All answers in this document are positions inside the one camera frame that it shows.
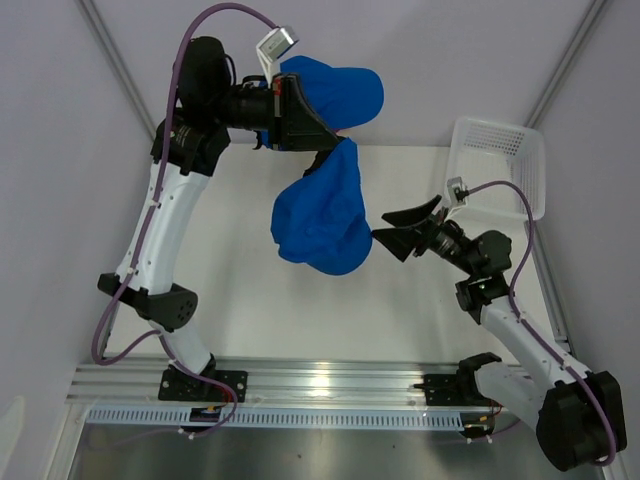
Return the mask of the blue baseball cap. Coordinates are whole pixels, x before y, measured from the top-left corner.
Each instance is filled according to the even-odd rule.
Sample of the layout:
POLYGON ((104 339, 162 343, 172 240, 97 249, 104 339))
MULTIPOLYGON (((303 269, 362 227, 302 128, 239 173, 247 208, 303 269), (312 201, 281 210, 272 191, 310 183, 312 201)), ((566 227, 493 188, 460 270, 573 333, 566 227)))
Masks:
POLYGON ((343 139, 322 167, 276 198, 271 235, 279 256, 333 276, 358 269, 372 247, 358 148, 343 139))
POLYGON ((273 80, 278 74, 299 76, 309 104, 336 134, 373 120, 384 103, 383 84, 369 69, 331 67, 306 56, 295 56, 280 64, 280 72, 273 80))

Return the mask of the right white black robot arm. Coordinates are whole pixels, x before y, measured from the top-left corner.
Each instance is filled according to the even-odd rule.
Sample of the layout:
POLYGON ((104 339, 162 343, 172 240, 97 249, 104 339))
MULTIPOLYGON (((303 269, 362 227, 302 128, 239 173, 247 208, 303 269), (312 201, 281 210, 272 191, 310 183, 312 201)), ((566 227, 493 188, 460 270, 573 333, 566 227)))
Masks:
POLYGON ((549 462, 560 471, 608 465, 627 446, 621 388, 614 376, 594 372, 561 348, 519 304, 505 273, 512 241, 488 230, 469 238, 435 196, 418 207, 387 212, 387 227, 372 236, 398 260, 427 252, 467 274, 456 284, 462 311, 496 337, 518 361, 514 370, 492 353, 459 364, 457 395, 477 404, 493 400, 530 427, 549 462))

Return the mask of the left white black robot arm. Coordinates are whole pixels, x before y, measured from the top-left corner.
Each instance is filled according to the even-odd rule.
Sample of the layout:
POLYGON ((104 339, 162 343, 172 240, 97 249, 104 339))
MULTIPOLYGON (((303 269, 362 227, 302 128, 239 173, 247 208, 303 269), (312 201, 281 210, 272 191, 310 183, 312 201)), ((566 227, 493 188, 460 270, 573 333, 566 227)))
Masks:
POLYGON ((242 82, 218 39, 182 45, 151 150, 146 205, 121 264, 99 278, 113 305, 130 306, 153 326, 184 373, 182 390, 194 400, 214 393, 216 361, 191 322, 198 296, 174 282, 174 269, 194 207, 230 145, 230 130, 265 131, 280 151, 325 152, 340 142, 309 104, 298 75, 275 70, 294 44, 287 29, 272 30, 256 47, 262 75, 242 82))

